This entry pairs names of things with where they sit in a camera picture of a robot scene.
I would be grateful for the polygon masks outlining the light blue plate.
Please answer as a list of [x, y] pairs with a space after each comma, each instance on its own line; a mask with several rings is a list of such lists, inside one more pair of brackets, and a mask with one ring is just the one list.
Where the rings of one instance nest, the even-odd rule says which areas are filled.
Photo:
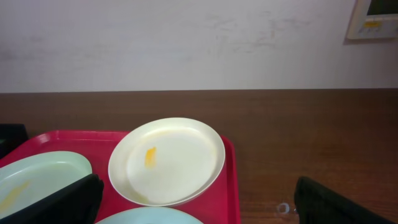
[[173, 208], [140, 207], [119, 212], [97, 224], [203, 224], [203, 222]]

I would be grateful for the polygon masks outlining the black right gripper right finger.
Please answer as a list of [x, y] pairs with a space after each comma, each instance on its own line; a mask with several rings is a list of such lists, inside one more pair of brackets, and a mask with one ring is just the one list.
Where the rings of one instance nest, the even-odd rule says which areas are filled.
[[298, 179], [294, 204], [300, 224], [394, 224], [308, 177]]

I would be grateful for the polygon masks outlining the light green plate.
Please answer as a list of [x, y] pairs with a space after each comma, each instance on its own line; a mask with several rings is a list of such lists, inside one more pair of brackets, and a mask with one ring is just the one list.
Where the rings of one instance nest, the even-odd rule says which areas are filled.
[[81, 154], [54, 151], [1, 168], [1, 218], [16, 213], [92, 173]]

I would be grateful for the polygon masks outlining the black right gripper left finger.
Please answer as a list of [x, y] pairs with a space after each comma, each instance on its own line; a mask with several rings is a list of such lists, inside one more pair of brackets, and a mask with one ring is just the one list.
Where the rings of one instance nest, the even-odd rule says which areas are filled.
[[86, 177], [1, 219], [3, 224], [93, 224], [103, 198], [104, 182]]

